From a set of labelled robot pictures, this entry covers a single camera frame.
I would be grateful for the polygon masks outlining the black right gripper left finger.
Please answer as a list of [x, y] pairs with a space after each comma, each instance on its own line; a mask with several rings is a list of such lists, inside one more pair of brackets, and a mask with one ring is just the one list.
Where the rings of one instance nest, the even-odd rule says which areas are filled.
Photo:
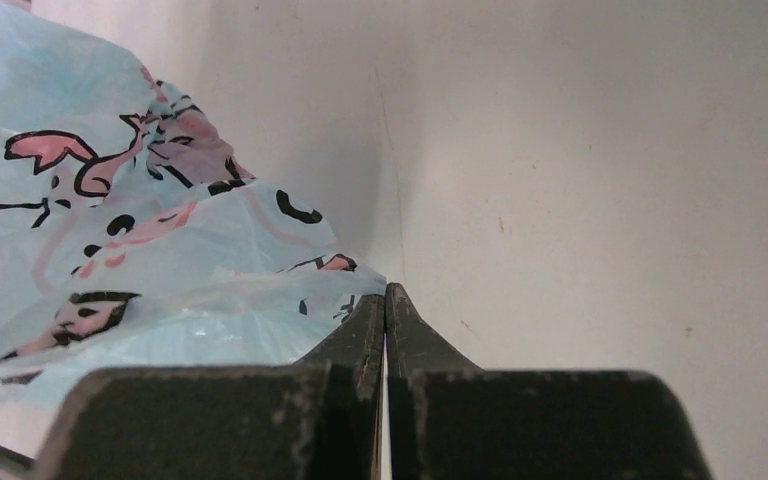
[[108, 368], [70, 391], [35, 479], [375, 479], [385, 300], [288, 366]]

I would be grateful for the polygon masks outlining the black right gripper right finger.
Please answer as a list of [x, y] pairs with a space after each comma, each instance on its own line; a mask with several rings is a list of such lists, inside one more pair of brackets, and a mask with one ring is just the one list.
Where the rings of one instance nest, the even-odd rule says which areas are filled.
[[396, 479], [708, 479], [682, 403], [640, 370], [489, 370], [385, 294]]

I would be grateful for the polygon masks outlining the light blue printed plastic bag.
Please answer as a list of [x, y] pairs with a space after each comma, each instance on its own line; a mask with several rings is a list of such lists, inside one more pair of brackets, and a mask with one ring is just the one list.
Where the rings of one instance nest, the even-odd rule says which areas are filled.
[[384, 287], [130, 51], [0, 3], [0, 406], [102, 368], [288, 364]]

